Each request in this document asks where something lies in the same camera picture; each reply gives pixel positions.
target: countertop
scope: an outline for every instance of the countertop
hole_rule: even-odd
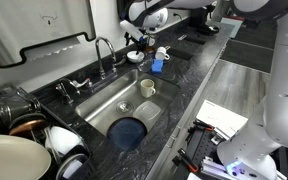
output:
[[[192,97],[228,41],[232,26],[220,23],[216,23],[216,25],[220,28],[220,32],[214,36],[199,35],[193,28],[187,26],[187,22],[182,22],[158,33],[155,47],[176,47],[194,56],[189,61],[171,56],[170,61],[164,64],[162,74],[154,74],[154,76],[176,84],[181,90],[141,144],[133,151],[125,152],[117,148],[105,136],[79,117],[75,113],[75,108],[86,99],[96,95],[98,91],[118,77],[135,69],[134,64],[127,62],[118,66],[117,74],[112,74],[111,78],[101,82],[97,61],[69,74],[66,76],[69,79],[80,82],[90,77],[94,83],[93,88],[82,89],[80,95],[74,93],[72,89],[68,89],[69,94],[74,99],[70,105],[62,104],[62,97],[55,90],[55,85],[58,83],[56,81],[33,92],[40,103],[84,138],[86,145],[94,154],[93,161],[97,169],[94,179],[145,179]],[[179,41],[178,38],[184,34],[205,40],[206,43],[201,45],[186,40]],[[117,51],[117,58],[121,59],[123,55],[134,49],[135,46],[132,45]],[[106,71],[111,69],[110,61],[110,58],[104,58]]]

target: white wall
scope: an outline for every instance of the white wall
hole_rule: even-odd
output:
[[[125,47],[124,31],[119,27],[115,0],[90,0],[97,36],[108,38],[115,50]],[[168,24],[179,22],[173,17],[174,10],[169,11]],[[189,15],[188,11],[175,11],[183,19]],[[101,48],[101,55],[108,55],[107,47]],[[46,56],[42,59],[27,62],[18,67],[0,69],[0,85],[12,82],[26,91],[33,91],[62,76],[65,76],[81,67],[97,60],[95,43],[84,43],[73,49],[62,51],[59,54]]]

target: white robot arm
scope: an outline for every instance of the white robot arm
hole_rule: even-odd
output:
[[[136,27],[150,27],[158,24],[156,19],[161,17],[159,10],[162,8],[195,9],[212,2],[134,0],[129,8],[129,19]],[[288,0],[231,0],[231,5],[241,17],[279,19],[279,27],[268,93],[247,124],[229,141],[221,143],[217,153],[227,173],[236,179],[275,180],[276,165],[269,153],[281,146],[288,147]]]

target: stainless steel sink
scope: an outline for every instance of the stainless steel sink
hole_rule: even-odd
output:
[[[155,83],[156,94],[144,98],[140,82],[151,79]],[[139,119],[149,132],[164,110],[179,92],[179,87],[138,70],[132,70],[103,90],[76,107],[76,113],[106,136],[109,127],[123,117],[134,117],[136,108],[145,101],[151,101],[161,109],[152,119]]]

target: dish rack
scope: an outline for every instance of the dish rack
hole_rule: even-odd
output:
[[[60,126],[62,128],[65,128],[75,134],[77,134],[71,127],[69,127],[67,124],[65,124],[60,118],[58,118],[54,113],[50,112],[45,106],[42,107],[42,113],[46,116],[46,118],[49,120],[50,123],[53,123],[52,125]],[[94,172],[95,172],[95,166],[92,161],[92,152],[85,146],[85,142],[82,139],[82,142],[84,146],[75,146],[72,150],[70,150],[64,157],[62,157],[63,161],[67,159],[69,156],[77,153],[83,153],[87,155],[88,159],[87,161],[77,170],[75,171],[69,179],[67,180],[91,180],[94,179]],[[41,180],[54,180],[56,179],[56,174],[59,170],[59,165],[56,164],[55,158],[52,155],[52,162],[50,165],[50,168],[48,171],[41,177]]]

